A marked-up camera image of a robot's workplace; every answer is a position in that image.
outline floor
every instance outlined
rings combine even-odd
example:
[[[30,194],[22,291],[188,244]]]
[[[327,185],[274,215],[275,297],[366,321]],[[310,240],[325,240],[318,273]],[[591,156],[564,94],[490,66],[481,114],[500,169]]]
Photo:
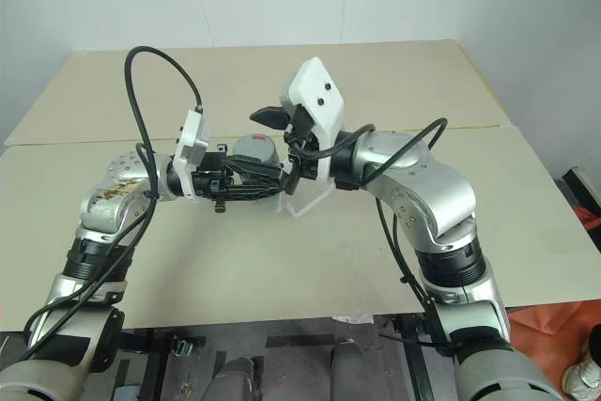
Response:
[[[182,337],[205,337],[188,357],[169,356],[163,380],[162,400],[200,400],[213,374],[225,361],[240,356],[262,359],[265,401],[326,401],[330,390],[330,358],[335,341],[352,338],[362,349],[376,399],[415,400],[402,344],[378,336],[392,334],[386,316],[376,324],[350,325],[331,318],[265,321],[178,328]],[[23,352],[18,334],[0,334],[0,369],[15,362]],[[435,350],[424,349],[434,398],[456,400],[451,361]],[[108,371],[91,375],[85,384],[84,401],[112,399],[117,385],[140,384],[147,356],[119,351]]]
[[[562,179],[555,180],[555,184],[570,206],[585,207],[594,215],[601,216],[601,206],[596,203],[593,195],[589,193],[573,170],[568,171]],[[594,245],[601,252],[601,227],[596,227],[587,232]]]

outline black cable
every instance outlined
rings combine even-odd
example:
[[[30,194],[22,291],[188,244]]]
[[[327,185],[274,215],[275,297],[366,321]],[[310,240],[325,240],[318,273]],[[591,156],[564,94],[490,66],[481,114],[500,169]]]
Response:
[[[192,90],[193,94],[194,94],[194,100],[196,101],[196,107],[199,113],[202,113],[202,107],[203,107],[203,102],[200,99],[200,93],[198,92],[198,88],[196,87],[196,85],[194,84],[194,81],[192,80],[192,77],[190,77],[190,75],[188,75],[188,72],[186,72],[186,70],[184,68],[181,67],[181,65],[174,60],[171,56],[169,56],[168,54],[166,54],[163,51],[160,51],[159,49],[155,49],[154,47],[150,47],[150,46],[138,46],[138,47],[134,47],[133,49],[131,49],[127,56],[125,57],[125,71],[126,71],[126,87],[128,85],[128,81],[127,81],[127,71],[129,71],[130,75],[130,88],[128,88],[128,96],[130,95],[130,93],[133,93],[133,87],[131,86],[131,61],[133,60],[133,58],[141,53],[147,52],[149,54],[155,54],[159,57],[161,57],[163,60],[168,61],[169,63],[171,63],[171,66],[173,66],[175,69],[177,69],[177,71],[181,74],[181,76],[186,80],[186,82],[188,82],[188,85],[190,86],[190,89]]]
[[[384,164],[382,164],[374,173],[369,175],[369,177],[367,177],[363,181],[363,184],[369,183],[381,173],[386,171],[386,169],[392,166],[394,162],[400,159],[406,152],[408,152],[412,147],[414,147],[417,143],[424,139],[424,137],[428,133],[430,133],[435,128],[438,128],[437,132],[428,143],[428,148],[431,149],[439,140],[446,126],[447,119],[444,117],[441,117],[436,121],[430,123],[425,129],[423,129],[422,131],[420,131],[420,133],[415,135],[406,145],[404,145],[398,151],[396,151],[391,156],[391,158],[388,159]],[[376,207],[378,209],[379,220],[382,224],[382,228],[384,229],[384,235],[386,235],[386,240],[388,241],[391,251],[393,252],[394,260],[396,260],[396,264],[398,265],[399,269],[401,270],[401,273],[403,274],[403,278],[401,279],[401,281],[403,283],[407,283],[411,287],[411,290],[413,290],[413,293],[415,294],[417,300],[420,302],[421,305],[424,306],[425,300],[428,299],[428,295],[411,272],[411,269],[407,264],[405,257],[403,257],[401,247],[398,244],[398,218],[395,214],[393,215],[393,234],[391,235],[390,230],[388,228],[388,223],[386,222],[386,218],[384,217],[384,212],[382,210],[382,202],[378,198],[376,198]]]
[[[440,117],[436,121],[431,122],[426,126],[422,131],[420,131],[417,135],[411,138],[408,143],[406,143],[403,147],[398,149],[390,159],[388,159],[385,163],[383,163],[380,167],[378,167],[373,173],[367,175],[362,181],[362,185],[367,185],[369,182],[374,180],[376,177],[380,176],[384,171],[390,168],[397,160],[399,160],[406,152],[408,152],[412,147],[417,145],[420,141],[422,141],[428,133],[432,130],[438,128],[438,131],[432,138],[429,143],[429,147],[432,147],[440,138],[444,129],[447,127],[447,118]]]
[[[376,126],[374,126],[373,124],[365,124],[364,126],[359,127],[357,130],[355,130],[350,135],[347,135],[345,138],[340,140],[334,146],[329,147],[327,149],[323,149],[323,150],[303,149],[302,147],[299,146],[298,143],[291,143],[290,145],[294,149],[294,152],[299,157],[302,157],[304,159],[307,159],[307,160],[326,159],[326,158],[331,157],[332,155],[340,152],[345,147],[350,146],[353,143],[355,143],[361,137],[361,135],[363,135],[364,133],[368,133],[369,131],[374,131],[375,129],[376,129]]]
[[[433,343],[433,342],[422,342],[420,340],[407,340],[401,337],[395,337],[394,335],[388,335],[387,333],[378,333],[378,336],[382,338],[386,338],[387,340],[394,340],[395,342],[407,343],[409,345],[418,345],[420,347],[435,347],[437,349],[450,349],[448,345],[444,345],[442,343]]]
[[[376,198],[376,207],[378,208],[378,216],[379,220],[382,223],[382,228],[384,229],[384,235],[386,235],[386,240],[388,241],[388,245],[393,252],[394,260],[396,260],[396,264],[398,268],[401,270],[403,274],[403,278],[401,281],[403,283],[407,283],[411,290],[413,290],[413,294],[417,298],[417,301],[420,302],[421,305],[424,305],[425,299],[427,295],[425,294],[422,286],[417,282],[415,276],[411,272],[405,258],[403,257],[401,250],[394,244],[393,238],[391,237],[390,229],[388,228],[388,224],[386,223],[386,218],[384,217],[384,211],[382,210],[382,202]]]
[[[184,79],[190,85],[190,87],[193,91],[194,97],[196,99],[196,110],[199,112],[202,111],[202,101],[200,99],[200,94],[198,92],[198,89],[196,88],[196,85],[194,84],[193,80],[188,75],[188,73],[184,70],[184,68],[182,68],[179,65],[179,63],[177,61],[175,61],[169,55],[159,51],[158,49],[154,49],[152,47],[147,47],[147,46],[135,47],[128,52],[128,54],[125,58],[125,65],[124,65],[125,86],[126,86],[126,90],[128,93],[128,98],[130,100],[130,107],[131,107],[131,111],[133,113],[133,117],[138,126],[140,135],[142,136],[143,143],[141,145],[140,144],[136,145],[136,151],[138,152],[138,155],[140,156],[142,163],[146,169],[146,173],[148,175],[148,182],[150,185],[150,190],[147,193],[147,196],[149,197],[148,208],[138,219],[136,219],[132,224],[130,224],[126,229],[124,229],[116,237],[116,239],[111,243],[107,252],[112,251],[117,246],[117,244],[126,235],[128,235],[132,231],[132,229],[134,227],[136,227],[137,225],[140,225],[140,229],[138,230],[136,235],[131,240],[131,243],[126,247],[126,249],[122,252],[122,254],[117,258],[117,260],[113,263],[113,265],[111,265],[106,270],[103,270],[101,275],[99,275],[98,280],[94,280],[94,279],[95,279],[96,274],[100,272],[100,269],[97,270],[97,272],[92,276],[92,278],[90,278],[90,280],[86,281],[86,283],[82,286],[82,288],[80,288],[76,292],[71,293],[67,297],[65,297],[61,300],[57,300],[57,301],[49,304],[48,306],[42,307],[41,309],[36,311],[36,313],[32,316],[34,318],[34,320],[37,316],[39,316],[45,312],[49,312],[56,306],[63,305],[64,303],[76,298],[77,296],[82,295],[85,292],[85,294],[83,296],[81,296],[79,301],[77,301],[64,315],[62,315],[56,321],[56,323],[54,323],[53,326],[48,331],[46,331],[46,333],[42,337],[40,337],[38,339],[38,341],[33,346],[31,346],[28,350],[26,350],[26,352],[22,356],[22,360],[30,359],[36,352],[38,352],[39,349],[41,347],[43,347],[46,343],[48,343],[48,341],[50,341],[53,338],[53,336],[67,323],[67,321],[69,321],[69,319],[73,315],[75,315],[90,300],[90,298],[92,298],[92,296],[94,296],[94,294],[102,286],[102,284],[104,284],[104,282],[106,282],[106,280],[110,277],[110,275],[121,265],[123,260],[130,253],[130,251],[140,242],[140,240],[142,239],[142,236],[145,234],[148,226],[150,225],[152,216],[154,215],[154,210],[157,205],[157,201],[159,199],[159,178],[157,175],[157,166],[156,166],[156,161],[154,158],[154,150],[152,148],[152,144],[150,143],[150,138],[149,138],[148,132],[146,130],[146,124],[144,123],[144,119],[142,118],[142,113],[140,112],[140,108],[138,106],[138,101],[135,97],[135,92],[133,89],[133,80],[131,77],[131,67],[132,67],[133,58],[136,55],[143,53],[143,52],[158,55],[158,56],[162,57],[163,59],[165,59],[166,61],[168,61],[169,63],[171,63],[171,65],[174,66],[179,71],[179,73],[184,77]],[[144,157],[144,153],[142,152],[142,149],[146,151],[146,157]]]

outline gray cylindrical object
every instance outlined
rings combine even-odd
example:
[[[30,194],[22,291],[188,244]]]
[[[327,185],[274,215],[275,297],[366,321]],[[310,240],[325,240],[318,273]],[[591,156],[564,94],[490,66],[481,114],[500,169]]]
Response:
[[[243,136],[234,144],[234,155],[259,159],[262,163],[277,164],[279,157],[273,140],[262,133]]]
[[[330,401],[374,401],[373,381],[361,349],[353,341],[334,348]]]
[[[465,361],[455,357],[455,382],[459,399],[482,401],[559,401],[562,396],[545,375],[522,353],[488,349]]]
[[[254,401],[253,361],[241,357],[225,364],[207,387],[202,401]]]

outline tabletop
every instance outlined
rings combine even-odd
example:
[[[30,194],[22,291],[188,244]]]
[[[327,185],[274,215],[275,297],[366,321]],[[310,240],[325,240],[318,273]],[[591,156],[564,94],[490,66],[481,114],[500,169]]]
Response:
[[[82,196],[113,157],[132,149],[127,140],[137,139],[120,80],[124,54],[75,55],[0,157],[1,330],[20,329],[43,303],[65,263]],[[266,131],[248,113],[277,104],[291,74],[314,54],[345,97],[348,129],[373,122],[380,130],[414,131],[448,116],[434,156],[474,187],[479,238],[506,305],[598,298],[599,253],[455,42],[173,54],[200,80],[212,147]],[[157,150],[173,153],[178,125],[193,104],[185,85],[173,93],[166,88],[177,79],[167,81],[161,63],[141,59],[134,77]],[[283,158],[284,143],[275,140]],[[229,203],[216,214],[210,202],[160,203],[119,304],[125,326],[421,310],[399,282],[371,195],[333,192],[298,220],[276,213],[276,204],[275,198]],[[401,245],[417,270],[414,253],[403,239]]]

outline metal frame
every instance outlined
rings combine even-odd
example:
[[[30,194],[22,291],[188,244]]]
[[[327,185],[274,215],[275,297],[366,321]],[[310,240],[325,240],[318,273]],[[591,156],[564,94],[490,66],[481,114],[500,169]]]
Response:
[[[169,362],[169,355],[174,349],[178,337],[174,332],[155,331],[154,329],[138,329],[133,333],[122,332],[119,349],[139,354],[147,354],[148,362],[142,386],[140,399],[145,401],[160,401],[165,371]],[[195,347],[203,347],[206,337],[194,337],[187,340],[193,341]]]
[[[419,329],[422,323],[422,318],[415,314],[396,315],[393,318],[394,328],[401,334],[401,337],[411,341],[419,340]],[[434,401],[432,384],[428,376],[422,347],[405,342],[403,343],[403,349],[407,358],[407,366],[415,400]]]

